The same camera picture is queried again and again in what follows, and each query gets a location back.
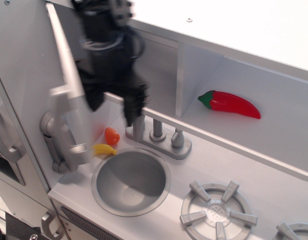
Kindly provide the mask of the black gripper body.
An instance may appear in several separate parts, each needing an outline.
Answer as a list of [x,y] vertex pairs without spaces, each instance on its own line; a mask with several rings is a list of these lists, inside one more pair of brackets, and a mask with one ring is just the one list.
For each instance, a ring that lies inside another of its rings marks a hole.
[[134,50],[91,51],[77,60],[87,100],[101,100],[105,92],[122,98],[147,99],[147,83],[134,70]]

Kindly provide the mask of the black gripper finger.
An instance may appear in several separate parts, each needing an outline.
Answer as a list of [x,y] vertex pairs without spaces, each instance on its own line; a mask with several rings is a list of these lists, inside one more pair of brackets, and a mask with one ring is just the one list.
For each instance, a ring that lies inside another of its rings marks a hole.
[[88,87],[85,89],[85,97],[89,108],[95,112],[104,102],[103,92],[95,87]]
[[136,94],[127,94],[123,99],[124,115],[127,126],[130,127],[141,116],[142,110],[147,104],[147,95],[145,92],[139,92]]

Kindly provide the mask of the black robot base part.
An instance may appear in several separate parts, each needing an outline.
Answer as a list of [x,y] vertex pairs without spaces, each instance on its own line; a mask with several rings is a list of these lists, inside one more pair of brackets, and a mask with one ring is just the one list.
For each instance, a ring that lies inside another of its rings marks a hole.
[[0,215],[0,240],[41,240],[43,237],[40,234],[40,231],[37,231],[35,228],[31,228],[25,223],[10,218],[6,222],[5,215]]

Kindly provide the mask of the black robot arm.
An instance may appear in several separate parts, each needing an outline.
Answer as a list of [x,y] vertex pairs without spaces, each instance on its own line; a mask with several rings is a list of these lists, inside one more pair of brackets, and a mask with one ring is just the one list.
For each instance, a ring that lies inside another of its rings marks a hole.
[[87,103],[96,111],[109,92],[124,100],[130,127],[142,114],[147,85],[134,71],[134,61],[145,47],[144,39],[127,22],[132,17],[128,0],[74,0],[72,5],[84,31],[81,46],[88,58],[76,60]]

